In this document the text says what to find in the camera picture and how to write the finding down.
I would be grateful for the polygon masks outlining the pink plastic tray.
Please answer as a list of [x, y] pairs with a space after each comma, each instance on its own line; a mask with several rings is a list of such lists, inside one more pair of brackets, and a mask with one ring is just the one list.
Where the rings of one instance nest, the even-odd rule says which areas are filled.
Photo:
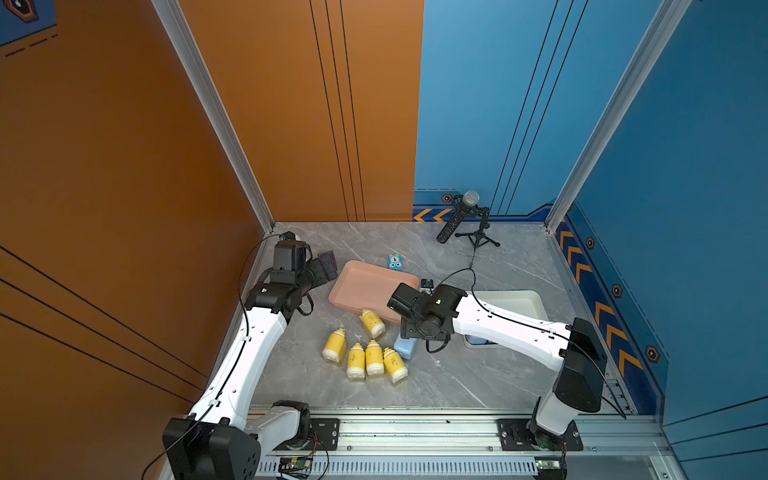
[[415, 275], [350, 260], [344, 265], [328, 299], [338, 309], [355, 314], [372, 310], [383, 322], [399, 324], [401, 317], [387, 303], [401, 283], [419, 288], [419, 279]]

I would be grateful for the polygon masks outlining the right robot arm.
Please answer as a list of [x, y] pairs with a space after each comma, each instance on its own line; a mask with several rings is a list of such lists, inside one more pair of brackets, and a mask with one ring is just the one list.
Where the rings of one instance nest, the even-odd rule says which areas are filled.
[[581, 449], [575, 419], [601, 409], [607, 357], [589, 321], [548, 322], [483, 302], [474, 293], [439, 285], [429, 294], [404, 283], [387, 307], [401, 317], [401, 335], [445, 346], [458, 335], [475, 336], [528, 356], [557, 373], [537, 400], [530, 420], [498, 423], [503, 448], [567, 453]]

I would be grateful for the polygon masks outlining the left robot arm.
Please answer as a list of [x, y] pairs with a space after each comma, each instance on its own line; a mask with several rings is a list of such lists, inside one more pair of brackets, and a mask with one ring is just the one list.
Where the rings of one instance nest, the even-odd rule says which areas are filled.
[[164, 457], [177, 479], [251, 479], [264, 454], [284, 445], [314, 446], [317, 437], [304, 402], [281, 400], [246, 429], [250, 402], [267, 360], [311, 290], [338, 277], [331, 251], [313, 254], [293, 233], [279, 236], [273, 264], [240, 298], [236, 338], [207, 389], [162, 435]]

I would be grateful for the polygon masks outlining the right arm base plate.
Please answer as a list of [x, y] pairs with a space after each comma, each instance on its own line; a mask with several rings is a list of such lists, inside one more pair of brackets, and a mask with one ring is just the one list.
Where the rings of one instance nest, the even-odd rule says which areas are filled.
[[502, 418], [496, 421], [503, 451], [581, 452], [584, 445], [575, 421], [558, 436], [538, 426], [532, 419]]

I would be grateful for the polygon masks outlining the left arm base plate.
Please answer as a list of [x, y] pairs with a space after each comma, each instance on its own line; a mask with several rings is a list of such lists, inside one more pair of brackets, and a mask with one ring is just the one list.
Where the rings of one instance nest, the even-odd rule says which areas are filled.
[[309, 451], [315, 448], [315, 443], [322, 445], [328, 451], [336, 451], [340, 438], [339, 418], [312, 418], [308, 433], [301, 434], [298, 439], [283, 442], [276, 450]]

